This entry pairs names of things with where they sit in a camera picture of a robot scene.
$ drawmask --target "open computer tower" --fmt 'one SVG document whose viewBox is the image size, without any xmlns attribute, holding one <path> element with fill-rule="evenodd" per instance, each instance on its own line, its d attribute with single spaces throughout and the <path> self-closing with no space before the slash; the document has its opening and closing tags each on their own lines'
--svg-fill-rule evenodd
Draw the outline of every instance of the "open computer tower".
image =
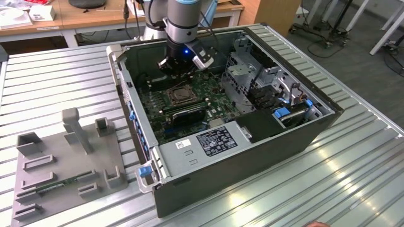
<svg viewBox="0 0 404 227">
<path fill-rule="evenodd" d="M 201 33 L 206 71 L 164 74 L 165 39 L 118 44 L 118 93 L 158 217 L 301 152 L 342 109 L 248 28 Z"/>
</svg>

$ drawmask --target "metal slat table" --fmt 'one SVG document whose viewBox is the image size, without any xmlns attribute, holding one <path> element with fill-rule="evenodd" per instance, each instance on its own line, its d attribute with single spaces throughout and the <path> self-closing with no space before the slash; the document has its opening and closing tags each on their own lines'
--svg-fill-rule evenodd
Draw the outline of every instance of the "metal slat table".
<svg viewBox="0 0 404 227">
<path fill-rule="evenodd" d="M 157 218 L 152 194 L 138 191 L 138 159 L 108 68 L 109 44 L 20 54 L 2 63 L 0 85 L 0 227 L 12 217 L 17 150 L 24 131 L 64 130 L 58 111 L 80 110 L 81 125 L 114 121 L 129 186 L 29 226 L 338 226 L 404 224 L 402 130 L 266 26 L 252 31 L 345 109 L 309 147 L 266 171 Z"/>
</svg>

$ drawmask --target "circuit board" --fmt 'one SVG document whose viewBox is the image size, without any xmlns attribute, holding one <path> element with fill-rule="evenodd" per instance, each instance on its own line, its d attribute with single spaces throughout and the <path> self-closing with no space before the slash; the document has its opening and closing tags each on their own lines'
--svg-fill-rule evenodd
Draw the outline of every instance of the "circuit board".
<svg viewBox="0 0 404 227">
<path fill-rule="evenodd" d="M 160 144 L 209 129 L 209 122 L 230 121 L 240 112 L 220 85 L 221 75 L 196 73 L 192 79 L 160 91 L 138 91 L 140 100 Z M 173 117 L 188 110 L 198 110 L 202 120 L 168 129 Z"/>
</svg>

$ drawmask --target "barcode sticker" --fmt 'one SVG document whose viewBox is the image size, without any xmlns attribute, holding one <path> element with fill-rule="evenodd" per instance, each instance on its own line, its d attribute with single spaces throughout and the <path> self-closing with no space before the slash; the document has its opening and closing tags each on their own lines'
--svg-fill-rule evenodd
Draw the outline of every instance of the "barcode sticker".
<svg viewBox="0 0 404 227">
<path fill-rule="evenodd" d="M 54 29 L 58 29 L 58 26 L 54 26 L 54 27 L 38 27 L 36 30 L 37 31 L 44 31 L 44 30 L 54 30 Z"/>
<path fill-rule="evenodd" d="M 180 142 L 176 142 L 177 149 L 184 148 L 184 147 L 186 147 L 189 145 L 190 145 L 190 141 L 189 140 L 182 140 Z"/>
</svg>

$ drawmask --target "white box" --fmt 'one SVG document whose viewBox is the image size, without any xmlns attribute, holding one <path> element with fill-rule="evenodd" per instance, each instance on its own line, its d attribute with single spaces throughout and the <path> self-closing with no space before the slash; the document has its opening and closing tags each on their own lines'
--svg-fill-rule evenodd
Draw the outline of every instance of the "white box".
<svg viewBox="0 0 404 227">
<path fill-rule="evenodd" d="M 14 19 L 0 18 L 0 30 L 32 25 L 28 13 Z"/>
<path fill-rule="evenodd" d="M 29 17 L 33 21 L 49 21 L 54 19 L 54 10 L 52 6 L 32 6 Z"/>
</svg>

